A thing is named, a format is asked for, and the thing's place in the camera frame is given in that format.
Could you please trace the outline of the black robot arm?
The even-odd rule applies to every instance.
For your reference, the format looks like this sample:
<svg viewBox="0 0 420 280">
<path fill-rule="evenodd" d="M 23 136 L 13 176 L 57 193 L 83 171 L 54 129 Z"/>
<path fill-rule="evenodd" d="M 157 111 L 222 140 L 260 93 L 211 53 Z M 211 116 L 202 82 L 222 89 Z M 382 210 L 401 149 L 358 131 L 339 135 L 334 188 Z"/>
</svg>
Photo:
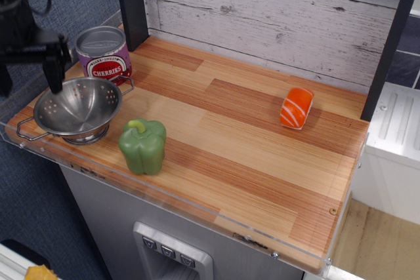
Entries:
<svg viewBox="0 0 420 280">
<path fill-rule="evenodd" d="M 50 9 L 51 0 L 43 11 L 33 9 L 28 0 L 1 0 L 1 96 L 12 90 L 9 64 L 41 64 L 51 92 L 62 90 L 65 65 L 72 61 L 68 37 L 41 29 L 33 17 Z"/>
</svg>

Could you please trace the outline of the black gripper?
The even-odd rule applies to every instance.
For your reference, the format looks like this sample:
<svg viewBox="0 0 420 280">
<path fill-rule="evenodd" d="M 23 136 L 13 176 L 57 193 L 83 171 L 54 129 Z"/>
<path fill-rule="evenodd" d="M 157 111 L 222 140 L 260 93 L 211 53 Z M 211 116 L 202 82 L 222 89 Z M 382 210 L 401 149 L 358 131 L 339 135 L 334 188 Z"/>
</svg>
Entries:
<svg viewBox="0 0 420 280">
<path fill-rule="evenodd" d="M 72 61 L 63 33 L 41 29 L 31 9 L 18 1 L 1 5 L 0 93 L 8 97 L 12 78 L 5 64 L 43 63 L 43 72 L 53 94 L 62 91 L 64 66 Z"/>
</svg>

